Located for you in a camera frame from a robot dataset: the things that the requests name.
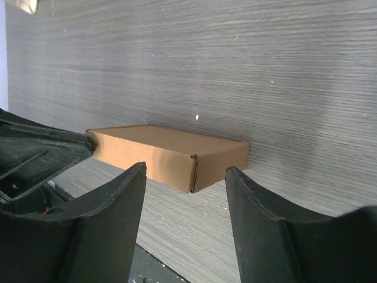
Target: gray wooden surface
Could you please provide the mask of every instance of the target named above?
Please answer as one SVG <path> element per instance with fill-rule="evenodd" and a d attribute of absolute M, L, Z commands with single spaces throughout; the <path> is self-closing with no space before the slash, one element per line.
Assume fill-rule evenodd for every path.
<path fill-rule="evenodd" d="M 49 126 L 153 125 L 251 142 L 246 173 L 337 215 L 377 203 L 373 0 L 42 0 L 7 6 L 9 108 Z M 120 170 L 58 178 L 80 195 Z M 138 242 L 193 282 L 239 282 L 224 182 L 148 182 Z"/>

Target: box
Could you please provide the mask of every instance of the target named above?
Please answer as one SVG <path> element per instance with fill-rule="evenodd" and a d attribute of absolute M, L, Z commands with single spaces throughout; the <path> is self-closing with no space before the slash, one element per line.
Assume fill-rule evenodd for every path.
<path fill-rule="evenodd" d="M 247 166 L 249 144 L 149 125 L 87 130 L 98 147 L 94 158 L 128 169 L 146 162 L 147 177 L 184 193 L 225 178 L 226 169 Z"/>

